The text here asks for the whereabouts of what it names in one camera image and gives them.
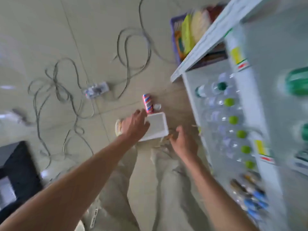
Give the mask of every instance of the yellow package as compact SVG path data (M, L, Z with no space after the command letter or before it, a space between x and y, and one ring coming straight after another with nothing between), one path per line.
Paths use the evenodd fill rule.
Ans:
M187 56L189 52L195 46L195 41L191 34L190 23L191 23L191 14L187 14L183 23L182 23L182 42L184 46L184 54Z

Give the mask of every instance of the person's left hand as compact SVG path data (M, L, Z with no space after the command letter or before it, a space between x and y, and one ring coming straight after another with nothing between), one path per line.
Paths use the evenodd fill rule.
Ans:
M137 109L132 116L127 117L122 121L122 134L138 142L150 127L149 122L144 122L146 117L147 112L145 109L142 109L141 111Z

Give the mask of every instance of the soda can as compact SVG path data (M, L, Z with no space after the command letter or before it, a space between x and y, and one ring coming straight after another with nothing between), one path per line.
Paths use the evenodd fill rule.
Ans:
M150 94L144 94L142 95L143 103L145 106L145 110L147 114L152 114L154 113L153 105L152 105L152 100L150 97Z

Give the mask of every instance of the leg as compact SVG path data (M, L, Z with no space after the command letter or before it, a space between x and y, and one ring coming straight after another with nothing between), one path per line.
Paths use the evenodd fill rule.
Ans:
M210 230L208 219L191 194L190 179L172 147L152 149L157 186L153 231Z
M124 155L117 168L110 175L99 194L101 209L98 210L93 231L139 230L127 198L129 178L133 172L136 159L137 150L133 147Z

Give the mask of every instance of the forearm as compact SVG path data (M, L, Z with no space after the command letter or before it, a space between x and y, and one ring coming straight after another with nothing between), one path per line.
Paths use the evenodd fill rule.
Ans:
M184 162L192 174L217 231L258 230L245 212L215 181L197 156Z
M133 144L129 138L119 136L26 202L0 225L0 231L74 230L119 160Z

